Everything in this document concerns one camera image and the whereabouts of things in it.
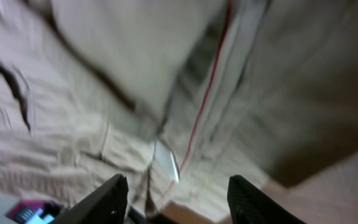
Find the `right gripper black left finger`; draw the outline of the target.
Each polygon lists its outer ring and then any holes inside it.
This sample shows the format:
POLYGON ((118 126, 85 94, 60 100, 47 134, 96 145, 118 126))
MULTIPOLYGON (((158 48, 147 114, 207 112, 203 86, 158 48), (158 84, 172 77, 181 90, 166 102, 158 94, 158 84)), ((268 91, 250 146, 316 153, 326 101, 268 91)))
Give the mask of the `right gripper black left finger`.
POLYGON ((51 224, 123 224, 128 191, 127 178, 116 174, 51 224))

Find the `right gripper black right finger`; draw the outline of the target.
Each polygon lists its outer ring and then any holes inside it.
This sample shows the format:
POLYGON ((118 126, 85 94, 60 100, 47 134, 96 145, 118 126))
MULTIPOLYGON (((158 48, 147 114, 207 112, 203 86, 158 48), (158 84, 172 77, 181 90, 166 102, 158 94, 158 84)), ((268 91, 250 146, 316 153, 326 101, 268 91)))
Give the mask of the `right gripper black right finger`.
POLYGON ((241 175, 230 177, 227 202, 233 224, 305 224, 241 175))

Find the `beige shorts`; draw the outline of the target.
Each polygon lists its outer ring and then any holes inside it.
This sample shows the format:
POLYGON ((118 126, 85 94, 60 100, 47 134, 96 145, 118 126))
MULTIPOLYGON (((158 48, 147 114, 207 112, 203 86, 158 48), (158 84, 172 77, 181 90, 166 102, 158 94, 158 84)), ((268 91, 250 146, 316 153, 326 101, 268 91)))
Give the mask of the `beige shorts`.
POLYGON ((243 176, 358 223, 358 1, 0 1, 0 195, 231 220, 243 176))

